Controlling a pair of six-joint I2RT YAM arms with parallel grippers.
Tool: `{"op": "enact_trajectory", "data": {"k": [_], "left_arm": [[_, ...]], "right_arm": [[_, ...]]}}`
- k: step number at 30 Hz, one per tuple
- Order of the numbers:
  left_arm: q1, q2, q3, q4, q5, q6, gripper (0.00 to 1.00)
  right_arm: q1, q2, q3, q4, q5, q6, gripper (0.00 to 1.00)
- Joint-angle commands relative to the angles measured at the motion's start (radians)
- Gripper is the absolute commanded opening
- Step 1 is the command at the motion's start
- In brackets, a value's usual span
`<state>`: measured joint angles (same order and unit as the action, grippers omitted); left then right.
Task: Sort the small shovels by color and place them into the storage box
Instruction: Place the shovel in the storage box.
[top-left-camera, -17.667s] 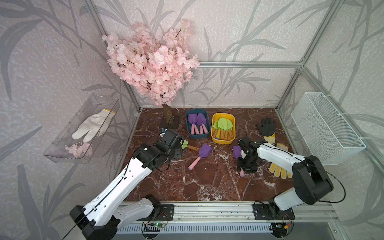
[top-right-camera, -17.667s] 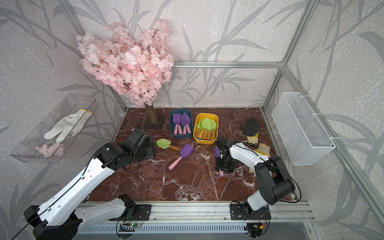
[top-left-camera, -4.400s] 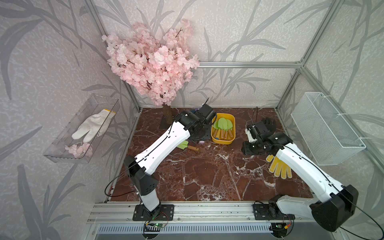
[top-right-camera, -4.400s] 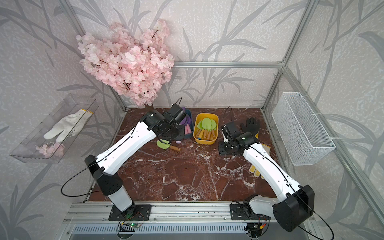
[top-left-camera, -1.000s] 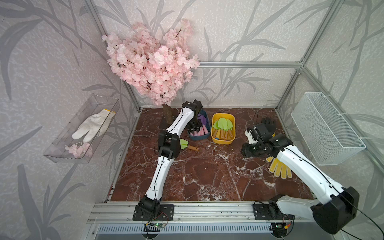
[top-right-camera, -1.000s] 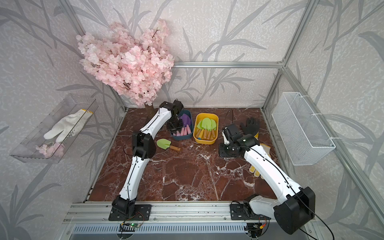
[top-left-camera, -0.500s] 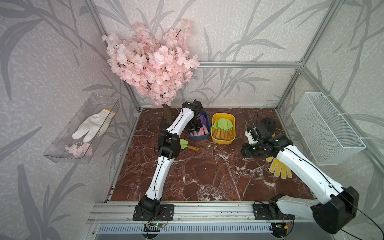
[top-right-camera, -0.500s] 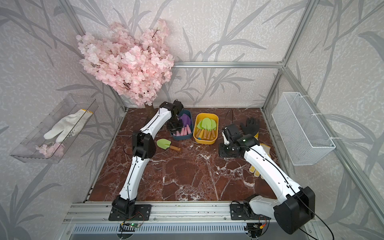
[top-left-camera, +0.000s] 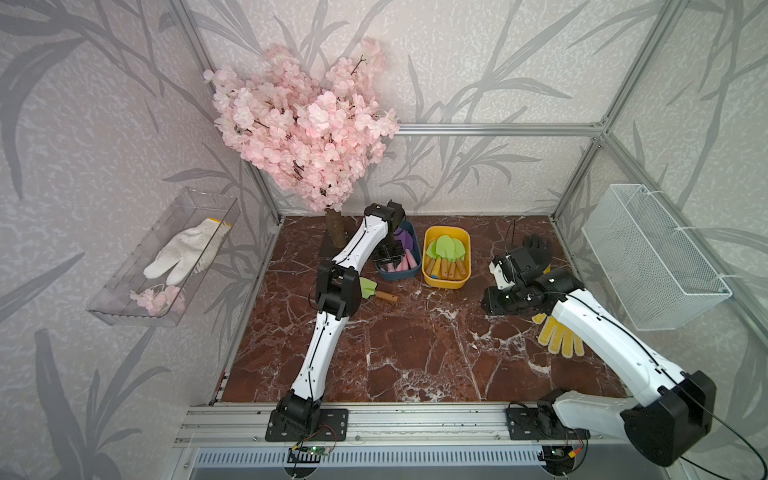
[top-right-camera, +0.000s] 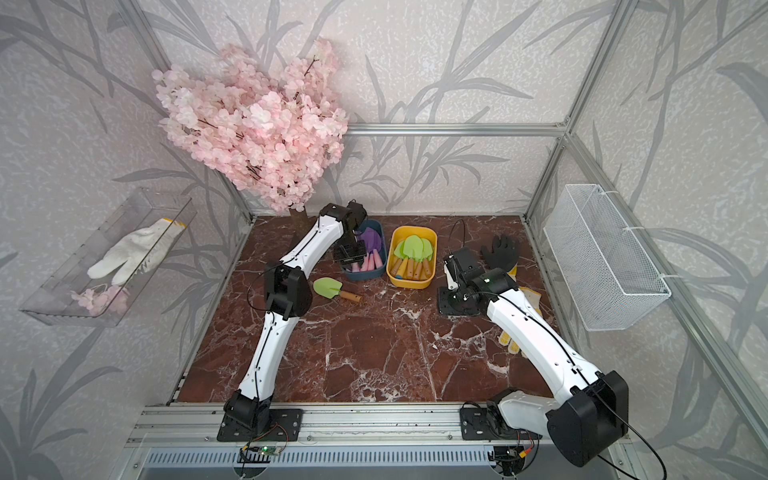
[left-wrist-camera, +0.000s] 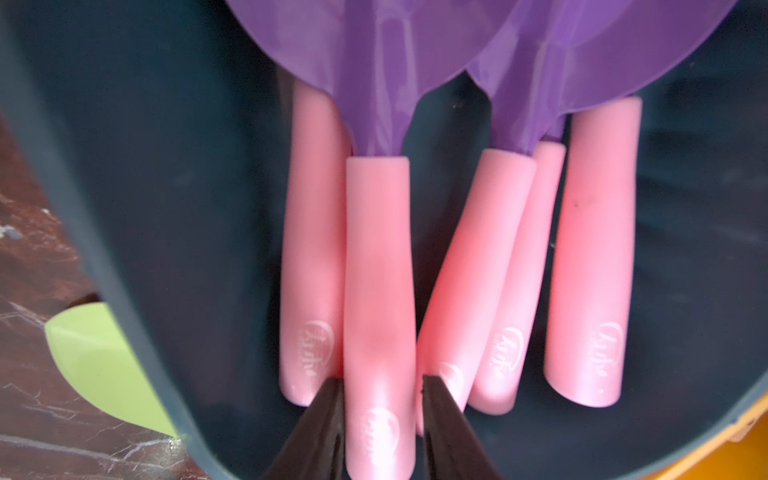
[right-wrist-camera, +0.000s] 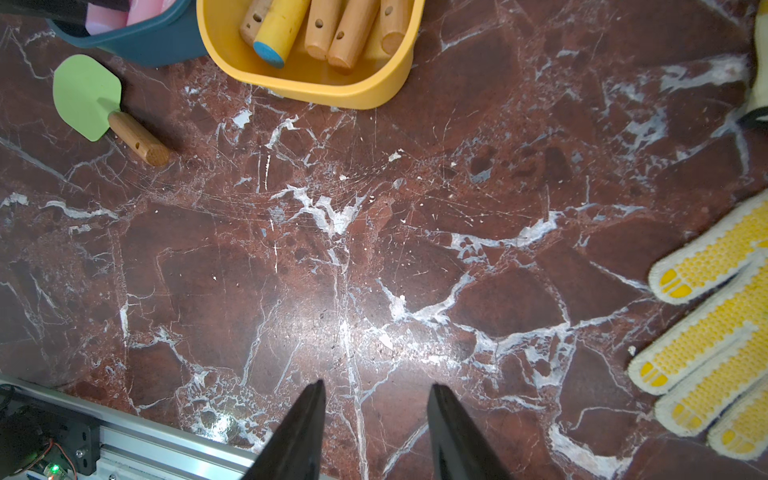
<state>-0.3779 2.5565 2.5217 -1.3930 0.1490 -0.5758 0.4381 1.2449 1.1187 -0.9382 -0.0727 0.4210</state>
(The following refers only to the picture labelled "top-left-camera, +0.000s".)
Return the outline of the green shovel wooden handle front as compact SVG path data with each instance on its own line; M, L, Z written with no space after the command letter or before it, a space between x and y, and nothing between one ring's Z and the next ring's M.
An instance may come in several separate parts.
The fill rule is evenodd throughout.
M437 258L436 255L436 241L433 240L429 243L429 245L426 248L425 251L426 259L425 259L425 275L427 277L430 277L432 275L432 270L434 268L434 264Z

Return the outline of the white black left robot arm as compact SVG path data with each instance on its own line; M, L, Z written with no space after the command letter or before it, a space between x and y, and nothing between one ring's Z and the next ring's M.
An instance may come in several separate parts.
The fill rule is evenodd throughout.
M370 257L381 255L382 246L388 253L402 251L395 231L404 218L404 208L394 201L369 205L347 245L333 258L320 263L313 336L291 388L278 402L271 418L279 440L301 440L318 430L333 354L344 327L363 298L360 273Z

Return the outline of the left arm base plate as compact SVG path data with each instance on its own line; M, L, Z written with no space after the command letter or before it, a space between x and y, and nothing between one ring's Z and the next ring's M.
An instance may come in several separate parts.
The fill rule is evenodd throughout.
M348 409L321 408L300 414L292 419L288 413L279 409L271 412L265 440L267 442L309 441L344 441L349 425Z

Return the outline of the green shovel yellow handle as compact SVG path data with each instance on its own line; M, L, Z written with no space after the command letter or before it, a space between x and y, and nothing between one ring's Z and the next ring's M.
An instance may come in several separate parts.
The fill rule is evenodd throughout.
M441 278L441 269L442 269L441 262L442 262L442 260L440 258L437 258L434 261L433 266L432 266L432 268L430 270L430 277L431 278L433 278L433 279L440 279Z

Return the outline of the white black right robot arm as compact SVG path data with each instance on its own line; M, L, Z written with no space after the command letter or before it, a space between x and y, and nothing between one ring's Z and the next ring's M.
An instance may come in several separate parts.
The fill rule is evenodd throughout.
M714 381L685 372L620 324L568 269L550 266L551 250L533 244L494 257L495 279L483 309L491 315L544 313L578 336L620 378L626 399L576 391L551 395L555 418L569 429L629 442L647 460L668 467L710 433Z

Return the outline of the purple pointed shovel pink handle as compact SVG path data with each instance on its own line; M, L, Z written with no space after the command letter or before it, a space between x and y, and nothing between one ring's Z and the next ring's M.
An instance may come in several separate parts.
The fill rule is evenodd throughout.
M414 239L413 236L407 231L403 230L399 236L400 241L402 243L403 249L405 251L405 258L406 262L408 264L408 269L412 270L418 267L418 262L416 258L414 257Z

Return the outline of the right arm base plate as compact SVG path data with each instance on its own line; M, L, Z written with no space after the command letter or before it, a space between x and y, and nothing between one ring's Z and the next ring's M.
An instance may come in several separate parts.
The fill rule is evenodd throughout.
M505 410L505 419L511 440L575 441L579 444L591 438L588 430L565 427L549 407L511 402Z

